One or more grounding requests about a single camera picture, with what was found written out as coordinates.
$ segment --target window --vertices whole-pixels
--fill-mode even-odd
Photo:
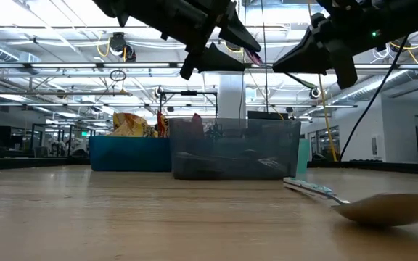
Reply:
[[[337,158],[340,157],[340,130],[338,126],[331,127],[332,142],[335,147]],[[318,130],[308,134],[311,141],[311,153],[321,154],[329,161],[333,161],[332,148],[327,129]]]

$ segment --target transparent storage container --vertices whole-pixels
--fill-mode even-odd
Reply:
[[[177,179],[282,179],[296,174],[299,121],[170,119]]]

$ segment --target table surface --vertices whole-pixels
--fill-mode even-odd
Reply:
[[[418,175],[308,170],[338,196],[418,193]],[[87,166],[0,170],[0,261],[418,260],[418,225],[362,228],[281,181],[176,181]]]

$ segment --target white pillar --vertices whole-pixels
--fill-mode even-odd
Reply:
[[[246,83],[243,74],[221,75],[218,87],[218,117],[238,119],[246,117]]]

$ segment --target spoon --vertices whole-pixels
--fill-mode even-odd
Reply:
[[[338,203],[332,209],[363,225],[391,227],[418,223],[418,194],[377,194],[357,202],[339,199],[329,188],[284,178],[283,186]]]

